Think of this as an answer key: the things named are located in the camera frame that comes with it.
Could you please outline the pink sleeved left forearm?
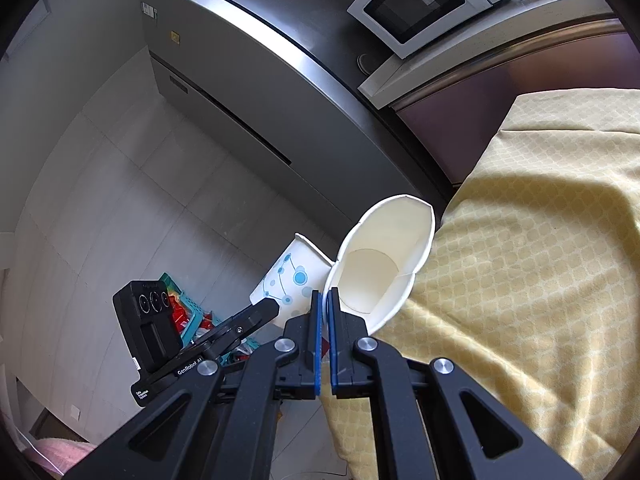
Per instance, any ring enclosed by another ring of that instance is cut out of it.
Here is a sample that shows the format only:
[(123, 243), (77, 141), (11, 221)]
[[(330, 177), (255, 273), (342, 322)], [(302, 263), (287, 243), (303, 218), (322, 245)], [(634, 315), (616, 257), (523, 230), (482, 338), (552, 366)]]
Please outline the pink sleeved left forearm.
[(29, 445), (24, 454), (50, 474), (62, 477), (95, 448), (94, 444), (88, 442), (47, 438)]

